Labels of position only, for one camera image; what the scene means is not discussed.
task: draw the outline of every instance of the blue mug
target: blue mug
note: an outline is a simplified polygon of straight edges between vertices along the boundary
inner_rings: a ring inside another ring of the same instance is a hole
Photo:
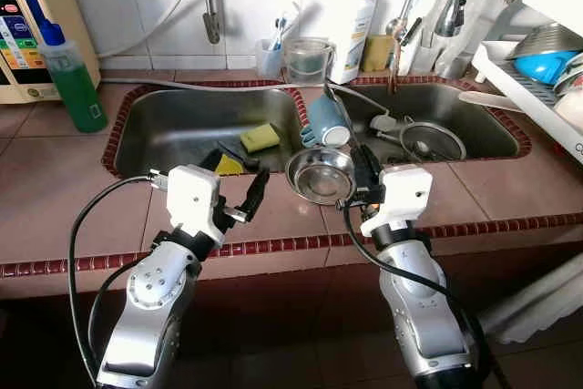
[[[338,148],[348,143],[350,130],[346,127],[336,102],[322,95],[308,106],[310,123],[300,133],[306,148],[316,145]]]

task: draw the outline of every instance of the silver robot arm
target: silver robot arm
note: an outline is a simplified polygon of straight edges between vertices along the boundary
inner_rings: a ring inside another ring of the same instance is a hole
[[[411,224],[427,206],[432,176],[416,166],[385,169],[379,182],[384,200],[369,207],[361,232],[372,237],[377,258],[443,287],[443,270],[425,243],[412,238]],[[397,342],[419,388],[479,388],[469,348],[446,297],[429,287],[381,271]]]
[[[269,171],[262,170],[245,202],[232,209],[220,196],[220,179],[208,170],[179,166],[167,178],[159,175],[159,189],[168,191],[170,222],[176,228],[161,232],[151,254],[130,272],[126,306],[107,344],[98,383],[127,389],[162,387],[201,264],[222,246],[235,221],[252,220],[269,177]]]

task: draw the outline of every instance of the countertop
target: countertop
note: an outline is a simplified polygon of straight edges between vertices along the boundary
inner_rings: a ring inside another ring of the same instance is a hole
[[[256,79],[248,70],[104,73],[177,81]],[[77,132],[60,103],[0,106],[0,299],[66,291],[62,260],[71,224],[90,198],[115,181],[100,159],[119,106],[135,87],[100,86],[109,126],[92,135]],[[302,90],[306,101],[320,94]],[[417,225],[433,235],[437,253],[583,241],[583,168],[528,117],[507,114],[530,137],[532,150],[525,157],[424,165],[435,184]],[[235,205],[250,180],[224,178],[221,192]],[[163,193],[147,184],[113,193],[79,233],[77,255],[86,258],[79,262],[85,263],[79,264],[80,290],[95,290],[112,268],[147,251],[158,231],[168,229]],[[229,245],[205,262],[202,278],[361,262],[344,233],[334,208],[302,200],[284,175],[275,174],[255,221],[228,234]]]

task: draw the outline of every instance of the green sponge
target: green sponge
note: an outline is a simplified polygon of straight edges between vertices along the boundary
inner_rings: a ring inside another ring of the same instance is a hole
[[[251,131],[243,132],[240,135],[240,142],[247,149],[247,152],[251,154],[251,152],[279,145],[280,136],[277,135],[271,124],[266,123]]]

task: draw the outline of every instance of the stainless steel sink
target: stainless steel sink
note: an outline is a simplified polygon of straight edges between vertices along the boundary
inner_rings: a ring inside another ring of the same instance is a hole
[[[467,149],[466,159],[514,157],[518,153],[516,139],[486,109],[457,98],[460,90],[443,84],[399,86],[389,95],[386,85],[356,86],[354,90],[388,107],[391,116],[403,121],[410,116],[418,122],[434,122],[453,131]],[[380,114],[358,97],[339,92],[353,120],[356,137],[368,145],[382,163],[409,161],[403,150],[376,137],[369,128],[372,118]]]
[[[239,134],[264,123],[271,123],[281,144],[250,157],[260,159],[271,171],[284,171],[288,158],[302,147],[295,104],[286,92],[148,93],[131,107],[115,166],[123,177],[130,177],[150,169],[168,171],[180,164],[198,164],[217,147],[217,140],[244,152]]]

